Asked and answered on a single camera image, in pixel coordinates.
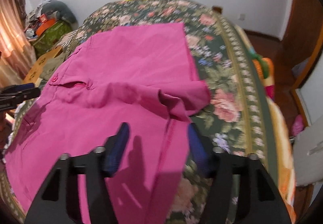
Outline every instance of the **colorful blanket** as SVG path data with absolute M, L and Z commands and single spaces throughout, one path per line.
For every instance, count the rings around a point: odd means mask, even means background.
M 227 19 L 210 8 L 189 0 L 119 1 L 109 3 L 92 13 L 64 43 L 64 53 L 70 55 L 91 35 L 113 29 L 119 25 L 149 25 L 161 22 L 183 22 L 186 39 L 195 59 L 200 79 L 206 80 L 212 93 L 210 104 L 192 117 L 202 134 L 229 153 L 245 156 L 256 153 L 269 171 L 287 203 L 293 198 L 292 164 L 280 170 L 281 152 L 290 154 L 276 136 L 264 88 L 248 54 L 245 42 Z M 12 140 L 19 129 L 21 118 L 32 105 L 27 101 L 18 114 Z M 197 223 L 203 212 L 210 179 L 201 178 L 195 163 L 188 157 L 178 192 L 170 208 L 166 223 Z M 8 179 L 1 176 L 10 193 Z M 238 179 L 235 180 L 232 203 L 227 223 L 233 223 L 238 196 Z M 8 205 L 15 207 L 15 197 L 8 196 Z

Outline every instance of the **brown floor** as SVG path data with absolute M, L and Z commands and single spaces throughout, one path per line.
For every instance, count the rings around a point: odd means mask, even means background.
M 281 42 L 248 35 L 256 52 L 263 57 L 270 58 L 275 67 L 275 103 L 279 106 L 286 120 L 288 130 L 293 125 L 295 117 L 299 114 L 290 88 L 295 82 L 291 68 L 286 64 L 286 55 Z
M 275 67 L 275 103 L 281 109 L 289 129 L 298 115 L 296 103 L 289 90 L 295 82 L 290 67 L 286 64 L 286 55 L 279 41 L 263 38 L 256 35 L 248 35 L 256 52 L 263 57 L 270 58 Z M 294 210 L 299 219 L 308 209 L 313 193 L 313 185 L 297 187 L 295 191 Z

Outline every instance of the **metal bolt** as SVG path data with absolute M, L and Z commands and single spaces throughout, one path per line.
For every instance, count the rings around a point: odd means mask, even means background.
M 213 148 L 213 152 L 214 153 L 224 153 L 224 150 L 221 147 L 216 146 Z
M 259 159 L 258 155 L 257 155 L 257 154 L 254 154 L 254 153 L 250 153 L 250 154 L 248 155 L 248 157 L 249 157 L 249 159 L 251 159 L 251 160 L 258 160 L 258 159 Z
M 67 154 L 67 153 L 64 153 L 64 154 L 62 154 L 61 156 L 60 156 L 60 160 L 66 160 L 66 159 L 68 159 L 69 158 L 69 154 Z
M 105 147 L 104 146 L 98 146 L 94 149 L 94 153 L 103 153 L 105 151 Z

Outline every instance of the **pink object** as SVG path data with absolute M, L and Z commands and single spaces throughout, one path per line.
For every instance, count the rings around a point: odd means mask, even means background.
M 188 153 L 188 116 L 210 102 L 183 23 L 116 27 L 96 34 L 57 69 L 6 153 L 25 210 L 62 153 L 90 152 L 130 124 L 119 171 L 107 179 L 120 224 L 162 224 Z M 80 176 L 83 222 L 90 223 Z
M 264 90 L 268 97 L 270 97 L 273 101 L 275 100 L 275 85 L 264 86 Z
M 292 135 L 297 136 L 300 132 L 304 130 L 303 118 L 301 115 L 296 116 L 294 124 L 292 125 Z

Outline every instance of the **black clamp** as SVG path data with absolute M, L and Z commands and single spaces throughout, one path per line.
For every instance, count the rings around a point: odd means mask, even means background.
M 40 90 L 33 83 L 4 87 L 0 90 L 0 112 L 16 109 L 23 101 L 39 96 Z
M 199 174 L 213 178 L 199 224 L 225 224 L 231 199 L 233 175 L 240 175 L 236 224 L 291 224 L 279 191 L 256 154 L 240 157 L 213 147 L 196 126 L 188 127 L 190 150 Z M 79 174 L 86 175 L 92 224 L 117 224 L 105 177 L 113 177 L 129 139 L 123 123 L 115 136 L 89 154 L 63 154 L 40 187 L 25 224 L 81 224 L 78 196 Z

